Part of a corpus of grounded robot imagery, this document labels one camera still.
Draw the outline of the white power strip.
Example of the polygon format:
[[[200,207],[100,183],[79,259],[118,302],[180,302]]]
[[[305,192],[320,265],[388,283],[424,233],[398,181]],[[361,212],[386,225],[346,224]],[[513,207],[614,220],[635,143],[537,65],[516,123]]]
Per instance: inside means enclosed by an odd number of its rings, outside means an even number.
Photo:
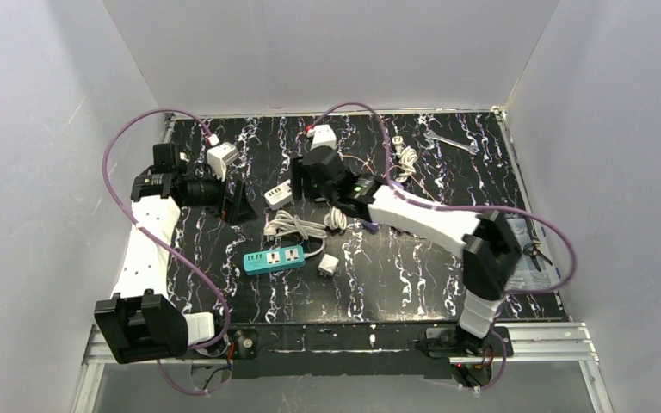
[[[264,193],[264,199],[272,210],[279,210],[293,201],[293,191],[290,180],[281,182]]]

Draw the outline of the teal power strip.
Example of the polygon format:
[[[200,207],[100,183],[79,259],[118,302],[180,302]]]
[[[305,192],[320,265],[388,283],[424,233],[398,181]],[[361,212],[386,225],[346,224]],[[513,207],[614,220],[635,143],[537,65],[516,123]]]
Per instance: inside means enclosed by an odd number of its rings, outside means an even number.
[[[300,268],[306,264],[299,245],[245,254],[243,269],[247,275],[260,275]]]

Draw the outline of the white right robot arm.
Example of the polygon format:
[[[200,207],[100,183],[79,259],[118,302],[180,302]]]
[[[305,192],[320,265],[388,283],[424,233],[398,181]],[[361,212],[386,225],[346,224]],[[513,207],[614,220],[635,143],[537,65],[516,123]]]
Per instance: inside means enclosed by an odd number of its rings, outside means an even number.
[[[481,355],[506,286],[522,257],[505,215],[448,211],[401,189],[373,173],[355,173],[331,148],[321,146],[290,162],[295,199],[322,199],[344,215],[388,225],[438,246],[462,262],[463,308],[454,332],[424,344],[429,351]]]

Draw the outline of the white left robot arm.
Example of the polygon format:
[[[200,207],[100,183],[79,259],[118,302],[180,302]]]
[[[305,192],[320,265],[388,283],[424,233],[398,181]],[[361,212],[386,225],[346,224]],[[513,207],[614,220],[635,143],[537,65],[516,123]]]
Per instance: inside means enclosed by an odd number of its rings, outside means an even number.
[[[170,245],[184,207],[203,207],[229,225],[254,219],[244,183],[230,190],[228,167],[238,158],[230,143],[207,151],[207,171],[188,170],[188,155],[176,145],[153,147],[153,163],[133,181],[134,218],[122,270],[110,298],[99,300],[95,320],[120,364],[180,357],[216,335],[210,311],[184,314],[170,303],[167,273]]]

